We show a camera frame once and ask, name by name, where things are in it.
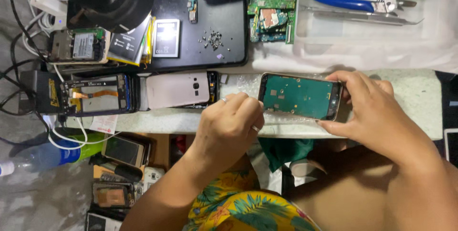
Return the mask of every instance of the grey floor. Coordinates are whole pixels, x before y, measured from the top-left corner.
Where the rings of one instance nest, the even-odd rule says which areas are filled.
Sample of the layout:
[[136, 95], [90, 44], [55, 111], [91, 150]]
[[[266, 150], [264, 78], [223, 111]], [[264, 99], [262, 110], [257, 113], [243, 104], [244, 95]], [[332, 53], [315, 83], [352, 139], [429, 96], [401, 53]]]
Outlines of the grey floor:
[[[26, 25], [32, 15], [26, 0], [15, 0], [19, 17]], [[10, 0], [0, 0], [0, 70], [11, 66], [10, 44], [21, 30], [10, 6]], [[37, 37], [44, 47], [44, 36]], [[16, 46], [18, 61], [34, 58], [22, 42]], [[0, 100], [16, 90], [8, 81], [0, 80]], [[6, 106], [17, 110], [18, 100]], [[19, 142], [43, 132], [44, 127], [34, 115], [14, 117], [0, 112], [0, 137]], [[8, 159], [11, 146], [0, 142], [0, 160]], [[92, 167], [87, 161], [63, 165], [43, 173], [0, 177], [0, 230], [54, 231], [84, 230], [84, 216], [91, 200]]]

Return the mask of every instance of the plastic bottle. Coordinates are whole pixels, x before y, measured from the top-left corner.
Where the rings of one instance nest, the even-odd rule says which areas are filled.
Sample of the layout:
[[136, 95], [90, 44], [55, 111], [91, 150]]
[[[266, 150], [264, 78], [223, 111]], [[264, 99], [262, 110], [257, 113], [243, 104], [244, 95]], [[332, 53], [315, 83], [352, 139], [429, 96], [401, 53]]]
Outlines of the plastic bottle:
[[[81, 136], [74, 136], [73, 138], [81, 140]], [[102, 133], [88, 134], [89, 142], [100, 141], [103, 138], [104, 134]], [[56, 143], [64, 147], [79, 146], [77, 142], [67, 140], [59, 140]], [[103, 142], [99, 142], [97, 144], [86, 144], [80, 149], [65, 150], [48, 142], [30, 147], [18, 153], [16, 157], [0, 162], [0, 176], [12, 173], [19, 175], [24, 172], [41, 172], [62, 164], [77, 162], [102, 151], [102, 146]]]

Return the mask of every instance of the battery label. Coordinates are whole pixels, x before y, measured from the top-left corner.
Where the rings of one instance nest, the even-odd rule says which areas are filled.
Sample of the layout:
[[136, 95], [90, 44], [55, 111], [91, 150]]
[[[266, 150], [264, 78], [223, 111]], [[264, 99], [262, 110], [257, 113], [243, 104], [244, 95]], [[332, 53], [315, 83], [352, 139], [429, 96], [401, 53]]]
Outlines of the battery label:
[[75, 43], [73, 47], [74, 58], [92, 58], [92, 50], [94, 43], [93, 33], [79, 33], [75, 35]]

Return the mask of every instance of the person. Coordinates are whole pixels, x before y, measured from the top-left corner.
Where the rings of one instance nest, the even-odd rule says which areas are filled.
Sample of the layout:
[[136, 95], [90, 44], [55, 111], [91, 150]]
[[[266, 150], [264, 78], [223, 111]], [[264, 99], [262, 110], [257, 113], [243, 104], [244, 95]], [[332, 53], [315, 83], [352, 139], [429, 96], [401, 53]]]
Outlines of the person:
[[243, 155], [264, 125], [263, 104], [231, 94], [202, 112], [192, 145], [136, 202], [121, 231], [457, 230], [458, 170], [404, 113], [391, 83], [358, 71], [326, 79], [342, 82], [353, 116], [318, 125], [364, 146], [324, 157], [325, 178], [285, 198], [259, 190]]

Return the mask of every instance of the circuit board stack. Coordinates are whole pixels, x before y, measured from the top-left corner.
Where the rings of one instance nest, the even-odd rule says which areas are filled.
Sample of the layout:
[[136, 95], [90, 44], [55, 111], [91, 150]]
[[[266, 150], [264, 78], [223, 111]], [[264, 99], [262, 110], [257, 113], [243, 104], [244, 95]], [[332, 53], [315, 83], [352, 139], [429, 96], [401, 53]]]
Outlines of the circuit board stack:
[[249, 0], [251, 42], [294, 44], [296, 0]]

